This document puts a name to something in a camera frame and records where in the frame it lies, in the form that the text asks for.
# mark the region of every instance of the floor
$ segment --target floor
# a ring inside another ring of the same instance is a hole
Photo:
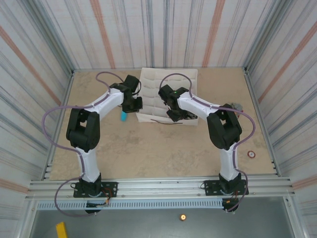
[[[122,78],[127,74],[140,77],[140,70],[112,70]],[[98,72],[77,72],[68,104],[86,105],[106,89],[95,80]],[[118,82],[114,76],[101,75],[109,84]],[[198,96],[215,104],[239,103],[244,112],[256,121],[256,133],[238,147],[239,168],[248,174],[274,173],[255,109],[240,68],[199,68]],[[70,146],[66,128],[70,111],[66,111],[58,143]],[[210,141],[205,121],[198,126],[139,123],[135,114],[120,120],[121,108],[112,110],[101,122],[101,139],[97,146],[98,166],[103,178],[160,178],[214,176],[220,171],[219,151]],[[252,130],[248,119],[239,118],[243,133]],[[256,157],[250,159],[248,151]],[[76,154],[56,149],[50,180],[79,176]]]
[[[186,215],[185,221],[179,216]],[[294,238],[283,198],[246,198],[235,214],[222,209],[103,210],[88,218],[38,211],[31,238],[55,238],[65,222],[68,237],[94,238]]]

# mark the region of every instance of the vent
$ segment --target vent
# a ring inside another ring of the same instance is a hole
[[[103,203],[104,201],[91,201],[92,203]],[[86,208],[87,201],[60,201],[57,203],[62,210],[95,210]],[[220,208],[222,209],[221,198],[204,199],[151,199],[151,200],[110,200],[107,207],[100,209],[110,210],[131,210],[131,209],[175,209],[175,208]],[[54,201],[41,201],[38,210],[55,210]]]

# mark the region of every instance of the gray floor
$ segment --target gray floor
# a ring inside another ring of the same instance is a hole
[[[184,222],[180,214],[186,214]],[[246,198],[236,214],[220,209],[112,210],[70,218],[38,211],[32,238],[56,238],[64,221],[69,238],[293,238],[282,198]]]

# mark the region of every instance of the blue object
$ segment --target blue object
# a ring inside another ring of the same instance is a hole
[[[127,113],[121,112],[121,121],[126,121],[127,120]]]

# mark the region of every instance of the beige tabletop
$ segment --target beige tabletop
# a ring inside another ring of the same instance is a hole
[[[127,74],[140,77],[140,70],[112,70],[123,79]],[[106,91],[95,80],[98,72],[78,72],[70,92],[68,105],[86,105]],[[101,75],[109,84],[118,82],[114,76]],[[215,104],[239,103],[257,125],[254,136],[238,147],[238,166],[248,174],[274,173],[253,103],[241,68],[199,68],[198,96]],[[66,128],[70,110],[66,111],[58,143],[70,146]],[[101,121],[101,138],[97,160],[103,178],[132,179],[186,176],[215,176],[220,171],[219,150],[211,143],[207,124],[198,126],[139,123],[135,114],[120,120],[121,108],[112,110]],[[252,130],[250,121],[240,116],[241,139]],[[248,151],[256,157],[250,159]],[[50,180],[79,176],[75,153],[57,148]]]

